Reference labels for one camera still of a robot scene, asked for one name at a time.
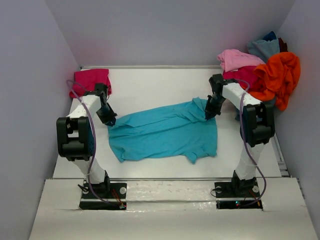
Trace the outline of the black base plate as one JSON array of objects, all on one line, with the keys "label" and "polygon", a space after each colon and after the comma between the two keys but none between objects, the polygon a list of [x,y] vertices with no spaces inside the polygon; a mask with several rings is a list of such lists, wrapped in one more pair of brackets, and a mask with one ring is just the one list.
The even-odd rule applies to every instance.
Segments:
[{"label": "black base plate", "polygon": [[216,199],[218,210],[263,209],[262,201],[258,200],[260,189],[257,182],[240,192],[232,189],[231,182],[215,182],[210,194]]},{"label": "black base plate", "polygon": [[86,181],[77,186],[81,190],[79,202],[81,210],[125,211],[127,209],[126,182],[111,182],[109,191],[102,184],[93,184],[92,189],[98,197],[92,193]]}]

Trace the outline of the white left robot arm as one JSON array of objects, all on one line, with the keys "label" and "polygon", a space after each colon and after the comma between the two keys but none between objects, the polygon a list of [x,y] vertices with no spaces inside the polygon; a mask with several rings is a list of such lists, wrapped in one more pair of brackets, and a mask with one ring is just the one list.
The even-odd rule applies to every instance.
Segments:
[{"label": "white left robot arm", "polygon": [[110,178],[96,160],[97,139],[93,117],[97,116],[103,125],[112,127],[117,114],[108,103],[109,87],[97,83],[91,91],[85,91],[82,98],[74,90],[79,105],[66,117],[56,121],[58,154],[75,164],[85,177],[87,187],[82,191],[91,193],[97,199],[106,198],[111,191]]}]

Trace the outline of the slate blue t-shirt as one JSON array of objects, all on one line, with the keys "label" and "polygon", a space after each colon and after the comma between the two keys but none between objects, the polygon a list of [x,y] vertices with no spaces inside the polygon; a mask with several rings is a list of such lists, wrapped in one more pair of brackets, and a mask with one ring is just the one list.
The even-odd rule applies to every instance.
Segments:
[{"label": "slate blue t-shirt", "polygon": [[[263,101],[263,103],[267,104],[267,105],[271,105],[272,108],[274,109],[275,108],[275,103],[276,103],[276,98],[274,97],[271,100]],[[240,121],[240,111],[239,111],[239,109],[235,108],[235,113],[236,113],[235,120],[239,122]]]}]

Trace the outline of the pink t-shirt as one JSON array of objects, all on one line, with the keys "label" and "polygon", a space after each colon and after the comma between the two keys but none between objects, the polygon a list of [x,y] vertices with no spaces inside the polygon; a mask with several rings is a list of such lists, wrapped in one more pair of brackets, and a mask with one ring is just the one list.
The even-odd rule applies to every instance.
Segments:
[{"label": "pink t-shirt", "polygon": [[242,67],[256,67],[264,64],[258,56],[241,52],[237,49],[226,49],[217,55],[220,67],[224,72],[236,71]]}]

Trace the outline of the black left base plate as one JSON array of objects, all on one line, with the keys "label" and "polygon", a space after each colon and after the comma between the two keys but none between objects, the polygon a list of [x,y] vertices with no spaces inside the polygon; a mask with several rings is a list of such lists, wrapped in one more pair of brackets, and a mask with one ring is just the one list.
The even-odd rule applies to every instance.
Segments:
[{"label": "black left base plate", "polygon": [[98,197],[92,193],[86,181],[77,186],[81,190],[79,202],[81,210],[125,211],[127,209],[126,182],[111,182],[109,191],[102,184],[93,184],[92,189]]}]

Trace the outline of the turquoise t-shirt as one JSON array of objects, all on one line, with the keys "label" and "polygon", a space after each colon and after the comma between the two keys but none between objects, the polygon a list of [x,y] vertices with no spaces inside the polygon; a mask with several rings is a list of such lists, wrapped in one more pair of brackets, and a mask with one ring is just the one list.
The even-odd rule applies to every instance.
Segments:
[{"label": "turquoise t-shirt", "polygon": [[207,120],[207,100],[157,107],[125,115],[108,128],[108,143],[120,162],[185,156],[192,164],[215,157],[218,128]]}]

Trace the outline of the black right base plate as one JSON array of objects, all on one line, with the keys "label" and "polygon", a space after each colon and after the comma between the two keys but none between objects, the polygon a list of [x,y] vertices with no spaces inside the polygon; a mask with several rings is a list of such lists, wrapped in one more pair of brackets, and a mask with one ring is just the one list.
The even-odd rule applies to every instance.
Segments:
[{"label": "black right base plate", "polygon": [[218,210],[263,209],[262,201],[258,200],[260,189],[257,182],[240,192],[232,189],[231,182],[215,182],[210,194],[216,199]]}]

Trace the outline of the folded magenta t-shirt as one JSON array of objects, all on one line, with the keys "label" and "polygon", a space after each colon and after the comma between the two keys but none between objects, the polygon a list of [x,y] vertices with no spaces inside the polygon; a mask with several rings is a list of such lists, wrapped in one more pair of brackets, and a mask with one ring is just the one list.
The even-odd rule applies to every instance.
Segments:
[{"label": "folded magenta t-shirt", "polygon": [[111,82],[109,79],[109,70],[105,68],[95,68],[88,70],[76,71],[74,73],[74,80],[76,83],[72,86],[74,92],[79,96],[83,96],[85,89],[93,91],[96,84],[105,84],[108,87],[108,95],[112,94]]}]

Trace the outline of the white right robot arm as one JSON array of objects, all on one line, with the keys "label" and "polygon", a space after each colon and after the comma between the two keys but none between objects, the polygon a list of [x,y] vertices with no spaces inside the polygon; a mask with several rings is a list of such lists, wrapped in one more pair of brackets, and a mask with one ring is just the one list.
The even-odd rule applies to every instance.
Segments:
[{"label": "white right robot arm", "polygon": [[250,95],[235,79],[214,74],[208,81],[212,95],[208,96],[204,110],[206,120],[220,115],[224,101],[230,101],[239,111],[239,132],[243,141],[240,160],[231,180],[215,183],[214,190],[218,198],[242,198],[259,188],[256,178],[257,173],[262,173],[259,158],[275,135],[274,107]]}]

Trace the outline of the orange t-shirt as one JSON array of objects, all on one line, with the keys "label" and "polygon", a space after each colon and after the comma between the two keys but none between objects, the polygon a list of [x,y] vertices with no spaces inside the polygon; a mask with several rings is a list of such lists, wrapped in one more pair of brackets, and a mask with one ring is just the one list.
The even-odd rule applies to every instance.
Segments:
[{"label": "orange t-shirt", "polygon": [[284,111],[300,80],[300,58],[293,52],[277,53],[266,64],[258,65],[251,75],[255,82],[248,93],[262,102],[274,100],[275,107]]}]

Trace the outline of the grey-blue t-shirt at back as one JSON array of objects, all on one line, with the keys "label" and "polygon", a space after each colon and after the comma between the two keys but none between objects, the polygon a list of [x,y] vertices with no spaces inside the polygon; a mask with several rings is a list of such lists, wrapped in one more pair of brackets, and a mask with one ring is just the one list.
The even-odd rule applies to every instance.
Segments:
[{"label": "grey-blue t-shirt at back", "polygon": [[249,54],[259,57],[264,63],[267,63],[269,58],[280,53],[279,40],[271,41],[256,40],[250,41],[246,45]]}]

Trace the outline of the magenta t-shirt in pile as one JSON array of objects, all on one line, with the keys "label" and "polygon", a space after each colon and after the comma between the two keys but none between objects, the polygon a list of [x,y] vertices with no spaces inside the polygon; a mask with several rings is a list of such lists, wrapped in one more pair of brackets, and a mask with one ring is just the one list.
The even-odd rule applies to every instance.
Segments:
[{"label": "magenta t-shirt in pile", "polygon": [[256,66],[244,66],[237,70],[223,72],[224,79],[235,79],[242,88],[246,89],[249,85],[250,89],[255,89],[260,86],[259,78],[254,74]]}]

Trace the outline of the maroon t-shirt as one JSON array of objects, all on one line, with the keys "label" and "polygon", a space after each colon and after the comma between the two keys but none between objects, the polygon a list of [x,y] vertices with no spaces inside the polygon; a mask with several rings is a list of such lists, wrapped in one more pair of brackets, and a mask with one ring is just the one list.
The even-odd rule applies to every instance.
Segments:
[{"label": "maroon t-shirt", "polygon": [[283,52],[288,52],[288,45],[286,42],[283,41],[282,38],[278,38],[278,44],[279,44],[279,52],[283,53]]}]

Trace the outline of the dark blue t-shirt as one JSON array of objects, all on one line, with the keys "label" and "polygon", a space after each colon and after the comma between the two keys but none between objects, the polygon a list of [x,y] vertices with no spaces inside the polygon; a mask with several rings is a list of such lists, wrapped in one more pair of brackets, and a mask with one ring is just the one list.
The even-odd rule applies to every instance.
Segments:
[{"label": "dark blue t-shirt", "polygon": [[273,40],[277,40],[277,36],[273,31],[270,31],[268,34],[266,34],[263,37],[263,40],[267,41],[267,42],[270,42],[270,41],[273,41]]}]

